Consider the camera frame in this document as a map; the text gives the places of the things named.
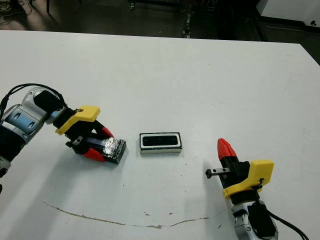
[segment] white table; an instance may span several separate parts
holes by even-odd
[[[0,39],[1,97],[49,85],[72,108],[100,106],[98,120],[127,142],[119,165],[96,162],[45,125],[0,180],[0,239],[236,240],[220,180],[205,178],[221,167],[220,137],[240,161],[275,162],[261,199],[317,239],[320,67],[300,45],[31,31]],[[181,154],[140,155],[139,133],[170,131],[181,133]],[[277,227],[279,239],[299,238]]]

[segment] foil-wrapped object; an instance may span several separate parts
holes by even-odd
[[[126,149],[126,141],[115,137],[97,139],[88,137],[85,142],[103,155],[106,161],[118,164]]]
[[[126,141],[115,137],[109,137],[102,140],[101,145],[103,146],[102,155],[108,159],[112,159],[112,162],[119,163],[126,148]]]

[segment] brown stain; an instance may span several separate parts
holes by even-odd
[[[94,220],[94,221],[99,221],[99,222],[104,222],[104,223],[109,223],[109,224],[116,224],[116,225],[121,225],[121,226],[128,226],[128,227],[137,227],[137,228],[153,228],[153,229],[162,229],[162,228],[172,228],[172,227],[175,227],[177,225],[180,225],[180,224],[185,224],[185,223],[189,223],[189,222],[194,222],[194,221],[197,221],[197,220],[208,220],[210,219],[209,217],[199,217],[199,218],[194,218],[194,219],[189,219],[189,220],[184,220],[184,221],[180,221],[180,222],[177,222],[175,224],[172,224],[172,225],[136,225],[136,224],[125,224],[125,223],[122,223],[122,222],[117,222],[117,221],[110,221],[110,220],[105,220],[105,219],[100,219],[100,218],[96,218],[96,217],[90,217],[90,216],[85,216],[85,215],[79,215],[79,214],[76,214],[76,213],[72,213],[72,212],[69,212],[69,211],[66,211],[66,210],[63,210],[57,206],[53,206],[53,205],[50,205],[49,203],[45,202],[45,201],[42,201],[45,205],[53,208],[53,209],[56,209],[62,213],[65,213],[65,214],[68,214],[68,215],[71,215],[71,216],[74,216],[74,217],[78,217],[78,218],[83,218],[83,219],[88,219],[88,220]],[[223,212],[225,211],[222,210],[221,212],[217,213],[215,217],[217,217],[218,215],[222,214]]]

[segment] aluminum foil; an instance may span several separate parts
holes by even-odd
[[[124,151],[123,148],[126,148],[126,141],[115,137],[110,137],[102,140],[101,145],[103,146],[102,151],[105,157],[111,158],[119,162],[118,158],[121,158]]]

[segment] table leg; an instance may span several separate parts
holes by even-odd
[[[50,0],[46,0],[46,12],[50,13]]]

